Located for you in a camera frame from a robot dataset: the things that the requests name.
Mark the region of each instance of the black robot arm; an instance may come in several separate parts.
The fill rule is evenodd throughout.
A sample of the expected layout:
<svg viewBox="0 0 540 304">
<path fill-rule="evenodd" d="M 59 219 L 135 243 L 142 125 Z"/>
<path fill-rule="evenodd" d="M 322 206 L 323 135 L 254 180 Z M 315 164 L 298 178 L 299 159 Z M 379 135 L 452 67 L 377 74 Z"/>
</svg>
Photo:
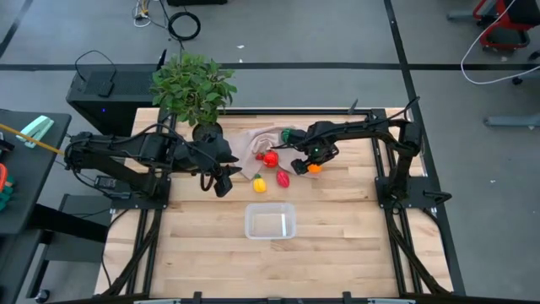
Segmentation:
<svg viewBox="0 0 540 304">
<path fill-rule="evenodd" d="M 399 139 L 396 140 L 388 132 L 389 127 L 400 129 Z M 378 138 L 390 149 L 395 150 L 399 157 L 397 165 L 390 172 L 388 194 L 397 200 L 407 197 L 407 181 L 413 157 L 418 155 L 422 145 L 419 126 L 414 122 L 402 119 L 378 119 L 366 122 L 316 122 L 307 131 L 287 129 L 282 133 L 285 142 L 275 148 L 294 148 L 307 155 L 306 160 L 293 160 L 291 165 L 297 174 L 305 174 L 309 165 L 322 165 L 339 154 L 334 144 L 339 140 Z"/>
<path fill-rule="evenodd" d="M 145 133 L 153 127 L 158 127 L 159 131 Z M 160 132 L 161 128 L 168 128 L 169 132 Z M 112 157 L 134 159 L 149 170 L 145 173 L 136 172 Z M 232 188 L 230 175 L 241 170 L 221 165 L 238 161 L 221 134 L 210 133 L 201 141 L 187 142 L 174 130 L 159 123 L 131 138 L 82 132 L 71 138 L 64 160 L 70 170 L 99 170 L 128 183 L 133 191 L 146 198 L 164 195 L 168 198 L 169 188 L 165 185 L 172 172 L 190 172 L 193 175 L 201 173 L 202 179 L 210 175 L 210 184 L 216 181 L 214 190 L 221 198 Z M 210 185 L 203 187 L 203 190 L 209 188 Z"/>
</svg>

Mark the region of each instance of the green leaves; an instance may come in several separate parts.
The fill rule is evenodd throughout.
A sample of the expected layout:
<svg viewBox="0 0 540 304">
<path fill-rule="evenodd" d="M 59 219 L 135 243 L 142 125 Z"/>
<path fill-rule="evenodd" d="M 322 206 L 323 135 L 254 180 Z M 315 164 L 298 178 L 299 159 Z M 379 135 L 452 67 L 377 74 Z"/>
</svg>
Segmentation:
<svg viewBox="0 0 540 304">
<path fill-rule="evenodd" d="M 183 112 L 178 115 L 178 120 L 181 122 L 185 122 L 187 120 L 187 113 Z"/>
<path fill-rule="evenodd" d="M 208 101 L 214 101 L 218 97 L 219 97 L 218 93 L 210 93 L 210 94 L 206 95 L 206 99 Z"/>
<path fill-rule="evenodd" d="M 208 92 L 208 91 L 210 91 L 212 89 L 212 83 L 210 81 L 206 80 L 201 84 L 201 88 L 205 92 Z"/>
<path fill-rule="evenodd" d="M 161 96 L 157 95 L 152 99 L 152 106 L 157 106 L 161 102 Z"/>
<path fill-rule="evenodd" d="M 237 91 L 225 81 L 233 73 L 219 70 L 219 64 L 214 60 L 208 62 L 203 56 L 185 54 L 181 60 L 173 56 L 152 74 L 152 103 L 177 113 L 178 120 L 190 126 L 215 123 L 218 108 L 232 103 L 232 93 Z"/>
</svg>

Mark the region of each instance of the black desk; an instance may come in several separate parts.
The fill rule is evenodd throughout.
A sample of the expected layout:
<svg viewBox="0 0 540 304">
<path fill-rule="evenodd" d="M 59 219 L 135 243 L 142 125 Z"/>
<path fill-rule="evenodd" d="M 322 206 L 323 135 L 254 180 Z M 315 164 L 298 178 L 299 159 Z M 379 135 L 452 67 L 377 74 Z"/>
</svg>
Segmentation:
<svg viewBox="0 0 540 304">
<path fill-rule="evenodd" d="M 41 114 L 54 121 L 41 141 L 53 147 L 60 147 L 71 121 L 68 114 L 1 111 L 0 122 L 16 130 L 22 130 Z M 2 155 L 0 161 L 8 168 L 9 175 L 13 176 L 16 184 L 8 206 L 0 212 L 0 235 L 19 233 L 26 227 L 56 158 L 54 153 L 39 146 L 33 149 L 24 146 L 14 134 L 4 131 L 3 136 L 9 143 L 15 145 L 15 150 Z"/>
<path fill-rule="evenodd" d="M 0 122 L 18 130 L 42 113 L 0 111 Z M 54 120 L 54 125 L 42 141 L 60 147 L 71 116 L 43 113 Z M 8 206 L 0 212 L 0 303 L 13 303 L 17 299 L 35 250 L 44 236 L 42 230 L 24 228 L 36 206 L 41 189 L 49 175 L 55 154 L 35 147 L 29 149 L 15 135 L 3 132 L 4 138 L 15 145 L 15 150 L 2 155 L 0 161 L 15 179 L 15 191 Z"/>
</svg>

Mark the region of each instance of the concrete floor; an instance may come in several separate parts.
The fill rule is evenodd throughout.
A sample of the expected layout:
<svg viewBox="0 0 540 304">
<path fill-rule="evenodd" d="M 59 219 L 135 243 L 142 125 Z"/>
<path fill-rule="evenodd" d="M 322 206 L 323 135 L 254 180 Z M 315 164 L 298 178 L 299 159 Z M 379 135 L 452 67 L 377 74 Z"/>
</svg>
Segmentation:
<svg viewBox="0 0 540 304">
<path fill-rule="evenodd" d="M 408 62 L 459 63 L 479 31 L 474 24 L 449 23 L 445 15 L 476 2 L 392 0 Z M 177 52 L 177 42 L 169 41 L 159 27 L 133 26 L 134 4 L 135 0 L 34 0 L 0 57 L 0 67 L 73 64 L 91 49 L 118 63 L 156 62 L 163 48 Z M 23 0 L 0 2 L 0 38 L 22 6 Z M 186 49 L 218 62 L 398 62 L 385 5 L 379 0 L 229 0 L 224 6 L 188 10 L 201 19 L 202 31 L 185 43 Z M 150 3 L 150 13 L 162 22 L 158 3 Z M 531 47 L 513 57 L 488 55 L 476 47 L 467 62 L 524 63 L 540 48 L 540 32 L 532 31 L 531 37 Z M 84 59 L 95 62 L 104 60 Z M 509 73 L 470 74 L 494 79 Z M 65 101 L 73 75 L 73 71 L 1 71 L 0 107 L 67 112 L 73 116 L 70 133 L 94 131 Z M 540 300 L 536 288 L 540 207 L 535 184 L 539 133 L 482 124 L 487 115 L 539 112 L 538 80 L 520 87 L 509 82 L 475 86 L 457 71 L 412 71 L 412 75 L 422 97 L 420 107 L 441 187 L 454 196 L 447 209 L 467 294 Z M 349 106 L 356 98 L 358 106 L 365 107 L 407 102 L 400 70 L 239 70 L 235 83 L 236 106 Z M 63 193 L 92 192 L 55 166 L 40 203 L 57 207 Z M 51 290 L 51 301 L 85 298 L 92 294 L 98 270 L 97 264 L 54 263 L 43 287 Z"/>
</svg>

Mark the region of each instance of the clear plastic container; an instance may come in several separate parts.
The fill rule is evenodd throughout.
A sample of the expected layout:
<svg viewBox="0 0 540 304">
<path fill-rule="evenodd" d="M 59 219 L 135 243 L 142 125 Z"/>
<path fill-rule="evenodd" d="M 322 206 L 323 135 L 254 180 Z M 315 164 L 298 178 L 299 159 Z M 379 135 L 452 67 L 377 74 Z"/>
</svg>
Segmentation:
<svg viewBox="0 0 540 304">
<path fill-rule="evenodd" d="M 246 236 L 252 240 L 286 240 L 296 235 L 296 212 L 289 203 L 249 204 Z"/>
</svg>

